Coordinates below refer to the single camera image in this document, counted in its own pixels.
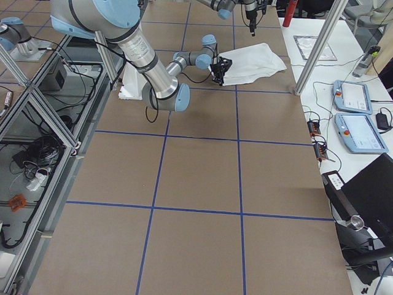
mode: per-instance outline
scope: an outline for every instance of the white desk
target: white desk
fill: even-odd
[[[290,26],[288,28],[282,27],[282,33],[284,35],[284,40],[291,60],[292,70],[294,72],[295,80],[297,81],[305,65],[305,60],[302,59],[299,49],[295,43],[294,35],[302,36],[318,36],[324,21],[323,20],[310,20],[310,19],[292,19]],[[363,50],[360,48],[355,37],[353,36],[351,30],[348,28],[345,21],[340,20],[329,41],[330,47],[332,48],[334,54],[337,57],[337,61],[319,61],[319,65],[343,65],[348,61],[358,59],[362,54]],[[316,104],[316,97],[313,93],[313,82],[324,82],[328,84],[334,83],[335,80],[346,80],[353,82],[363,82],[374,78],[375,76],[363,76],[361,78],[355,78],[352,76],[351,72],[356,66],[357,61],[348,63],[345,66],[317,66],[315,67],[311,79],[308,81],[302,95],[302,104],[311,108],[312,111],[317,112],[321,118],[329,118],[329,113]],[[368,90],[370,92],[370,97],[372,100],[386,101],[391,100],[389,94],[384,88],[383,84],[379,79],[374,79],[372,81],[366,82],[368,85]],[[324,84],[316,84],[316,91],[318,95],[318,103],[323,107],[330,109],[332,107],[332,86]],[[373,115],[371,115],[375,123],[375,114],[379,111],[381,107],[385,107],[393,110],[393,103],[373,103]],[[334,107],[332,108],[332,113],[336,114],[341,111],[337,111]],[[316,115],[311,116],[312,119],[317,119]],[[340,175],[345,181],[349,181],[354,175],[366,167],[370,162],[376,159],[379,155],[365,155],[365,154],[350,154],[335,129],[334,118],[330,120],[329,127],[328,121],[321,121],[321,133],[327,138],[328,148],[335,152],[342,161],[342,168],[340,170]],[[389,155],[393,157],[393,131],[387,132],[382,135],[383,140],[389,147]],[[336,160],[336,157],[328,152],[330,159]],[[332,170],[337,170],[339,167],[339,162],[336,163],[330,161],[323,161],[321,165],[321,173],[325,173]],[[354,272],[348,272],[349,278],[351,280],[352,290],[355,295],[360,295],[363,287],[365,287]],[[373,294],[377,280],[374,280],[371,287],[369,287],[368,294]],[[378,291],[378,295],[388,295],[392,294],[393,290],[393,277],[386,277],[383,279],[383,283]]]

